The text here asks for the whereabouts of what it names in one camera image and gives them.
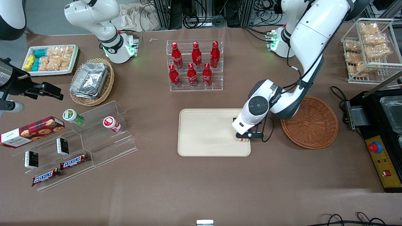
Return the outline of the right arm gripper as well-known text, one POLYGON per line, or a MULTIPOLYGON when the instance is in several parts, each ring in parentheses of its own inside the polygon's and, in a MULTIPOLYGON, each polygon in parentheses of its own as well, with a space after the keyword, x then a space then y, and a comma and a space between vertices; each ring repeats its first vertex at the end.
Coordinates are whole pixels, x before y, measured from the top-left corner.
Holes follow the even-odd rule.
POLYGON ((32 99, 37 99, 38 96, 50 96, 58 100, 63 100, 61 89, 51 83, 43 82, 42 90, 39 88, 32 88, 35 83, 31 80, 30 76, 25 71, 1 71, 1 98, 6 98, 10 95, 21 95, 32 99))

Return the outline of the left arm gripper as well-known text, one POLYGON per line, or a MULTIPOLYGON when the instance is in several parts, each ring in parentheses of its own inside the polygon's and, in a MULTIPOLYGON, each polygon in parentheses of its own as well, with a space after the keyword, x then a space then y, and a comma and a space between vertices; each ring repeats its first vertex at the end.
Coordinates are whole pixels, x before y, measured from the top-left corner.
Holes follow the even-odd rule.
POLYGON ((240 140, 249 139, 263 139, 264 134, 262 132, 247 132, 255 125, 255 116, 250 113, 248 109, 243 109, 232 122, 232 127, 236 130, 236 137, 240 140))

